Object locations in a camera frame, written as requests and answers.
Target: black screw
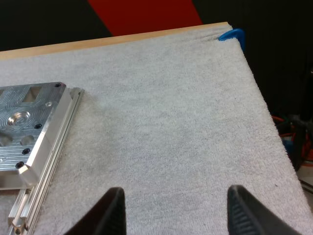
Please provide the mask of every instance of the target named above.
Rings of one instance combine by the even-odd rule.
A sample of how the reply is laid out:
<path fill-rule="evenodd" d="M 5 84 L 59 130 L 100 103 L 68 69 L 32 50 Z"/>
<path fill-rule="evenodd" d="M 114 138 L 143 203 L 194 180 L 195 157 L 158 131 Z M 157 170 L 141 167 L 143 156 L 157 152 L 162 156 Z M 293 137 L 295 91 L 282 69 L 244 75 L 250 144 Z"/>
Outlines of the black screw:
<path fill-rule="evenodd" d="M 20 169 L 24 165 L 24 162 L 16 163 L 15 168 Z"/>
<path fill-rule="evenodd" d="M 41 127 L 42 127 L 42 125 L 41 125 L 40 123 L 38 123 L 38 124 L 35 125 L 34 128 L 35 128 L 35 129 L 40 129 Z"/>
<path fill-rule="evenodd" d="M 24 149 L 23 151 L 22 151 L 22 154 L 27 154 L 27 153 L 29 153 L 30 152 L 30 149 L 29 148 L 26 148 L 26 149 Z"/>

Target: aluminum part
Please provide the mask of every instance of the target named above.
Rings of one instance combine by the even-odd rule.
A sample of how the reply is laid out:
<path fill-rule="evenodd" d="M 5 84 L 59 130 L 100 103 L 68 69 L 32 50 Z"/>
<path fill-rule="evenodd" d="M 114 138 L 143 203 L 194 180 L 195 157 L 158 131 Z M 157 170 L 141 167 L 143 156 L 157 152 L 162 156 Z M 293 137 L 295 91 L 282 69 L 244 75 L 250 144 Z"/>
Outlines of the aluminum part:
<path fill-rule="evenodd" d="M 0 189 L 20 189 L 9 235 L 33 234 L 83 92 L 63 83 L 0 88 Z"/>

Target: blue clamp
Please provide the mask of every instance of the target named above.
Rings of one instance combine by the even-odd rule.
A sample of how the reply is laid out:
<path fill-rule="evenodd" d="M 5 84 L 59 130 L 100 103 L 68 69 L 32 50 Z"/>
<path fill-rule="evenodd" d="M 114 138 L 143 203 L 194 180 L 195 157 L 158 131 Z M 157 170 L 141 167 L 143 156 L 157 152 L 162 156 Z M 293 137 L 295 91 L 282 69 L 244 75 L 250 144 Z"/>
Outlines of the blue clamp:
<path fill-rule="evenodd" d="M 245 32 L 242 29 L 236 28 L 236 29 L 227 31 L 226 33 L 222 34 L 219 37 L 219 41 L 225 41 L 230 38 L 237 38 L 240 43 L 241 50 L 245 51 L 246 37 L 245 37 Z"/>

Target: metal plate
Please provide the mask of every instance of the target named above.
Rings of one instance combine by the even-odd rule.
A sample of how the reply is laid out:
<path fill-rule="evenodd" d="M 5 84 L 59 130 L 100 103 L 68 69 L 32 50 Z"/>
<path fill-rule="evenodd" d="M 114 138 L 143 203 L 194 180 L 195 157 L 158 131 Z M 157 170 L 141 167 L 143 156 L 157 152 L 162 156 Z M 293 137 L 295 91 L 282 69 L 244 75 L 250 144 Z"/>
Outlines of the metal plate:
<path fill-rule="evenodd" d="M 0 88 L 0 189 L 21 189 L 9 235 L 33 234 L 83 92 L 58 82 Z"/>
<path fill-rule="evenodd" d="M 39 182 L 71 102 L 60 82 L 0 87 L 0 189 Z"/>

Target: wooden table edge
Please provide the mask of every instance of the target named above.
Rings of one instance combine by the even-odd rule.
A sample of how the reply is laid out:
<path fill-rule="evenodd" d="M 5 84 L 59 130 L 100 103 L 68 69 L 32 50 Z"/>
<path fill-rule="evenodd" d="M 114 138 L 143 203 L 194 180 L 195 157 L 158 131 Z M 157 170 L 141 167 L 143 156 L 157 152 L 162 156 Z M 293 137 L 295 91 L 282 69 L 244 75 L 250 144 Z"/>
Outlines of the wooden table edge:
<path fill-rule="evenodd" d="M 28 48 L 22 48 L 22 49 L 16 49 L 16 50 L 0 51 L 0 60 L 35 56 L 35 55 L 44 55 L 44 54 L 57 53 L 57 52 L 63 52 L 63 51 L 69 51 L 69 50 L 79 50 L 79 49 L 85 49 L 85 48 L 91 48 L 91 47 L 101 47 L 101 46 L 107 46 L 107 45 L 113 45 L 113 44 L 119 44 L 119 43 L 133 42 L 133 41 L 143 40 L 147 38 L 160 37 L 160 36 L 195 30 L 195 29 L 203 29 L 203 28 L 217 27 L 217 26 L 223 26 L 223 25 L 227 25 L 227 22 L 215 23 L 215 24 L 214 23 L 203 24 L 203 25 L 198 25 L 198 26 L 175 28 L 175 29 L 168 29 L 168 30 L 162 30 L 162 31 L 138 33 L 138 34 L 109 37 L 109 38 L 99 38 L 99 39 L 84 40 L 84 41 L 77 41 L 77 42 L 70 42 L 70 43 L 52 44 L 52 45 L 40 46 L 40 47 L 28 47 Z"/>

